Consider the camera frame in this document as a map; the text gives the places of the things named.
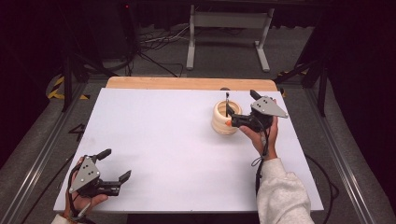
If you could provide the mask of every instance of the metal rail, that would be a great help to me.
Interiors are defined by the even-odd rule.
[[[85,83],[77,83],[76,88],[73,92],[73,99],[78,99],[78,97],[82,94],[85,89]],[[5,216],[1,220],[2,224],[12,224],[15,223],[17,218],[19,217],[22,208],[25,206],[26,201],[28,200],[30,194],[35,187],[35,184],[38,181],[38,178],[41,176],[47,161],[50,158],[50,154],[52,153],[56,143],[58,141],[59,135],[61,133],[64,124],[72,113],[75,105],[77,104],[77,100],[72,101],[71,105],[68,107],[66,111],[64,111],[58,120],[55,123],[55,127],[52,129],[49,138],[46,143],[42,147],[40,153],[35,160],[35,163],[30,168],[28,174],[26,175],[23,183],[21,184],[20,189],[18,190],[17,195],[9,206]]]
[[[306,96],[308,101],[314,110],[315,117],[318,120],[318,123],[326,135],[326,138],[330,144],[330,153],[332,154],[332,158],[334,160],[335,166],[337,167],[338,173],[340,174],[344,185],[346,187],[346,191],[355,207],[356,213],[358,214],[361,223],[376,223],[374,217],[370,213],[366,202],[363,199],[363,195],[361,193],[361,188],[359,187],[358,181],[352,173],[352,170],[349,167],[346,157],[340,150],[339,146],[334,140],[332,130],[326,118],[320,115],[317,107],[317,97],[312,89],[305,89]]]

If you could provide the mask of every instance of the sleeve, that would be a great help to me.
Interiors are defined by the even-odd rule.
[[[287,173],[280,158],[262,165],[262,182],[257,194],[261,224],[314,223],[311,202],[301,180]]]
[[[69,223],[70,222],[66,218],[60,216],[59,214],[56,214],[56,217],[55,219],[53,219],[51,224],[69,224]]]

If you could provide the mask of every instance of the finger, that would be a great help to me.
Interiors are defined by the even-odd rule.
[[[76,166],[78,166],[79,164],[81,164],[83,161],[84,161],[84,158],[83,158],[83,157],[80,157],[80,158],[78,159],[78,161],[77,161]],[[78,173],[78,171],[75,171],[75,172],[73,173],[73,177],[72,177],[72,180],[73,180],[73,181],[74,181],[74,179],[76,178],[77,173]]]
[[[102,203],[108,199],[108,196],[105,194],[99,194],[92,198],[91,207],[95,207],[99,203]]]
[[[271,124],[272,127],[276,127],[277,126],[277,116],[274,116],[273,118],[273,123]]]
[[[257,138],[257,133],[255,133],[253,130],[249,129],[247,126],[240,126],[239,130],[241,130],[242,133],[244,133],[248,138],[251,140]]]
[[[83,157],[80,157],[79,159],[78,159],[78,161],[77,161],[77,164],[76,165],[79,165],[80,163],[82,163],[84,161],[84,158]]]

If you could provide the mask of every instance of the white table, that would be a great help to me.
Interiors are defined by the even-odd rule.
[[[229,93],[244,114],[250,112],[254,100],[248,91]],[[279,92],[258,93],[275,98],[287,111]],[[127,214],[257,211],[257,167],[250,164],[258,153],[239,131],[224,136],[210,125],[214,104],[224,98],[224,91],[102,89],[72,164],[80,156],[112,148],[110,156],[96,163],[101,178],[117,180],[128,170],[132,174],[120,196],[95,210]],[[323,210],[290,119],[279,119],[278,126],[278,156],[286,170],[302,179],[312,210]],[[66,182],[54,205],[56,211],[64,209]]]

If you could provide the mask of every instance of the hand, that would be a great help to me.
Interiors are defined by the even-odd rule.
[[[241,126],[239,127],[239,130],[241,130],[242,133],[244,133],[248,138],[250,138],[253,146],[256,148],[259,154],[262,155],[262,153],[264,152],[264,145],[262,144],[262,136],[264,136],[264,133],[255,133],[247,126]],[[271,127],[265,131],[269,133],[268,156],[265,159],[266,161],[268,161],[277,158],[276,149],[275,149],[275,143],[277,138],[277,116],[273,116],[273,122]]]
[[[82,162],[83,162],[83,158],[81,157],[78,160],[77,164],[80,164]],[[72,182],[75,180],[76,174],[77,174],[77,172],[75,172],[73,174]],[[64,209],[64,217],[70,216],[70,202],[69,202],[69,197],[68,197],[68,191],[69,191],[69,189],[66,190],[66,208]],[[87,206],[88,203],[91,203],[90,207],[85,212],[85,215],[88,215],[96,205],[106,201],[108,199],[108,196],[105,194],[99,194],[93,198],[82,198],[81,196],[78,195],[77,192],[74,192],[72,194],[72,199],[74,199],[74,206],[77,210],[82,210],[85,206]]]

